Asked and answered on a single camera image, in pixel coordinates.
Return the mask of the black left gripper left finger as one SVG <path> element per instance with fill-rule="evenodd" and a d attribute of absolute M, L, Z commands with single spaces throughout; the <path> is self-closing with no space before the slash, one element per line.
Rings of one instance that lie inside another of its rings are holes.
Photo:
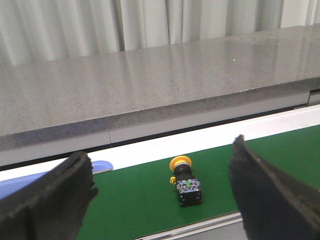
<path fill-rule="evenodd" d="M 85 152 L 75 152 L 0 201 L 2 240 L 75 240 L 98 188 Z"/>

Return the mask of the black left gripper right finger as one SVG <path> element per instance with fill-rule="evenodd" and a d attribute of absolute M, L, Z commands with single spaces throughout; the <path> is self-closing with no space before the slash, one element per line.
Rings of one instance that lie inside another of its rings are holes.
<path fill-rule="evenodd" d="M 269 163 L 239 135 L 228 167 L 249 240 L 318 240 L 320 191 Z"/>

